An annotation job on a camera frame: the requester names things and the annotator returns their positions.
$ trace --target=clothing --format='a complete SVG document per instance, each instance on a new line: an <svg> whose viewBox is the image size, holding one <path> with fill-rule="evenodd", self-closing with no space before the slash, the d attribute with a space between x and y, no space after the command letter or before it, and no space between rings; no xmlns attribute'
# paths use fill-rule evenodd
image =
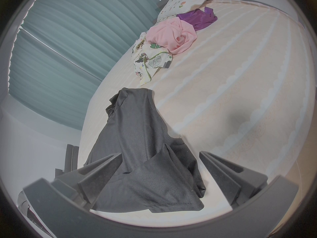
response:
<svg viewBox="0 0 317 238"><path fill-rule="evenodd" d="M141 33L140 38L135 41L131 55L140 85L150 82L158 69L169 68L173 59L166 48L147 42L145 35L145 32Z"/></svg>
<svg viewBox="0 0 317 238"><path fill-rule="evenodd" d="M179 54L187 50L197 39L194 27L180 18L170 18L152 26L146 39L169 50L172 54Z"/></svg>
<svg viewBox="0 0 317 238"><path fill-rule="evenodd" d="M195 31L206 28L218 19L214 14L214 10L209 7L205 7L204 11L196 9L187 13L177 14L177 17L191 24Z"/></svg>
<svg viewBox="0 0 317 238"><path fill-rule="evenodd" d="M112 153L123 162L94 210L153 213L198 211L205 193L196 158L181 138L172 138L158 114L152 90L123 88L106 109L108 121L85 165Z"/></svg>

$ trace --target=mattress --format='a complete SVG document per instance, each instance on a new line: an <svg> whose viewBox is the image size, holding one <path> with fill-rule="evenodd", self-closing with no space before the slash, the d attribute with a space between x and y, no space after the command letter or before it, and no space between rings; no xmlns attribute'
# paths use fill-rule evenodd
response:
<svg viewBox="0 0 317 238"><path fill-rule="evenodd" d="M153 214L95 212L123 223L168 227L220 216L232 208L199 160L200 151L264 173L286 175L306 139L315 101L315 76L303 26L278 9L238 0L211 0L218 20L197 31L185 52L174 55L142 87L153 90L172 137L197 158L206 185L199 212ZM81 134L78 168L107 122L108 101L121 88L139 88L130 48L93 95Z"/></svg>

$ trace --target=purple cloth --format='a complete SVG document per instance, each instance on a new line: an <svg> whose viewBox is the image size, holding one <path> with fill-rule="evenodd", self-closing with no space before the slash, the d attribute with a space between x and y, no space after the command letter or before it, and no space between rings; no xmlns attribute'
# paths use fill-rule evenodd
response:
<svg viewBox="0 0 317 238"><path fill-rule="evenodd" d="M187 13L177 14L176 16L193 25L195 31L204 29L217 20L217 17L214 15L214 10L209 7L205 7L205 12L196 9Z"/></svg>

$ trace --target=curtain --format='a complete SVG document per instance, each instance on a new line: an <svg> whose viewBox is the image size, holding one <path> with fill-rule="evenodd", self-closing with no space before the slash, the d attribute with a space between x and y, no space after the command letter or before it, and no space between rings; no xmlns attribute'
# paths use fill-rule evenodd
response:
<svg viewBox="0 0 317 238"><path fill-rule="evenodd" d="M40 115L81 129L101 81L153 26L158 1L36 0L14 44L9 93Z"/></svg>

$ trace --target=floral print pillow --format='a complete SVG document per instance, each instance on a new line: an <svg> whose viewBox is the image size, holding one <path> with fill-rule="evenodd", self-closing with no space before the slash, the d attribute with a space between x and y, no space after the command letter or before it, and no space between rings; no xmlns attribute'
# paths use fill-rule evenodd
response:
<svg viewBox="0 0 317 238"><path fill-rule="evenodd" d="M168 0L157 21L199 8L206 0Z"/></svg>

